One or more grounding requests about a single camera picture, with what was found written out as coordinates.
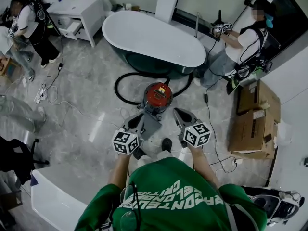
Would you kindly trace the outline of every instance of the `vacuum hose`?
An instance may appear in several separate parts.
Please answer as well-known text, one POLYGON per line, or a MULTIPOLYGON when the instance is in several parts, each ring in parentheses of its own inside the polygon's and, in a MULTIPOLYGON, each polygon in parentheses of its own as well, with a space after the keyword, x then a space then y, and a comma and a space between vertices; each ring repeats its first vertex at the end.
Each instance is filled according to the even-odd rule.
MULTIPOLYGON (((119 91, 118 91, 118 86, 119 86, 119 83, 122 79, 124 79, 125 77, 127 76, 133 76, 133 75, 137 75, 137 76, 144 76, 144 77, 148 77, 148 78, 167 78, 166 75, 164 76, 155 76, 155 75, 149 75, 149 74, 144 74, 144 73, 128 73, 128 74, 124 74, 122 76, 119 77, 119 79, 116 80, 115 82, 115 94, 117 95, 117 97, 119 99, 121 99, 123 102, 126 102, 128 104, 132 104, 132 105, 138 105, 140 102, 133 102, 133 101, 129 101, 125 98, 123 98, 119 91)), ((179 96, 180 94, 182 94, 192 83, 192 79, 193 78, 193 73, 190 73, 189 74, 189 77, 188 77, 188 81, 187 81, 187 84, 185 85, 185 87, 183 87, 181 90, 179 90, 178 92, 174 93, 173 94, 173 97, 177 97, 179 96)))

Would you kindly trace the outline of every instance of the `freestanding bathtub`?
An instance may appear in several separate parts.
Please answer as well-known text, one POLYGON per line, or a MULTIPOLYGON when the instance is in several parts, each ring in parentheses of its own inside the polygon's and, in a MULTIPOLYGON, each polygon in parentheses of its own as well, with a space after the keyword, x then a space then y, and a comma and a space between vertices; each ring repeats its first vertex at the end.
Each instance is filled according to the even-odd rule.
POLYGON ((136 11, 108 16, 103 35, 124 61, 142 73, 181 78, 206 58, 194 36, 136 11))

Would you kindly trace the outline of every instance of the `black pants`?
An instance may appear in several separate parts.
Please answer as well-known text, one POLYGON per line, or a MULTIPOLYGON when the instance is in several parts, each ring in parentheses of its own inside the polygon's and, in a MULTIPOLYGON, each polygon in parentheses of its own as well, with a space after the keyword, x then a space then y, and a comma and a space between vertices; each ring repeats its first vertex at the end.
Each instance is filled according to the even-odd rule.
POLYGON ((59 54, 59 51, 48 40, 46 28, 44 27, 44 23, 39 23, 35 31, 29 37, 34 50, 42 58, 42 65, 47 64, 49 60, 55 59, 59 54))

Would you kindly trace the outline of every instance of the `white t-shirt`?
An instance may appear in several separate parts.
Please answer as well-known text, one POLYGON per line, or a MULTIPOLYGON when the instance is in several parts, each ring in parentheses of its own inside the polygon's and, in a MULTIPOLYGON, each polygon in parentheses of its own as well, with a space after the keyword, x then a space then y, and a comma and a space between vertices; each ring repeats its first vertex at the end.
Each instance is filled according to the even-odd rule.
POLYGON ((28 39, 38 26, 32 5, 25 6, 17 17, 18 32, 27 29, 24 36, 28 39))
POLYGON ((0 26, 0 51, 6 54, 12 47, 13 42, 8 37, 9 29, 5 26, 0 26))
MULTIPOLYGON (((264 43, 266 41, 267 36, 268 36, 268 34, 265 33, 264 43)), ((258 34, 252 29, 246 30, 243 34, 241 34, 237 38, 237 40, 242 45, 242 48, 236 49, 236 48, 233 48, 232 46, 228 45, 226 47, 226 55, 231 60, 233 60, 234 62, 236 62, 238 64, 242 64, 242 62, 244 62, 246 59, 251 57, 253 54, 256 53, 256 51, 259 50, 260 40, 259 40, 258 34)))

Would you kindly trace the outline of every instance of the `desk leg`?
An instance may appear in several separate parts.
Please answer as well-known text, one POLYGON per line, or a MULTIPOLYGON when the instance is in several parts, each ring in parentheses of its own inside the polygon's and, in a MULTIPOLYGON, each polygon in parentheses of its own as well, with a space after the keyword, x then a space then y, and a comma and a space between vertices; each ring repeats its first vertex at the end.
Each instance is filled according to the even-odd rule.
POLYGON ((86 34, 89 38, 90 44, 94 48, 95 47, 94 38, 93 38, 93 36, 91 36, 90 31, 89 31, 90 25, 86 23, 86 21, 83 19, 83 17, 81 18, 81 21, 82 21, 83 27, 85 28, 85 32, 86 32, 86 34))

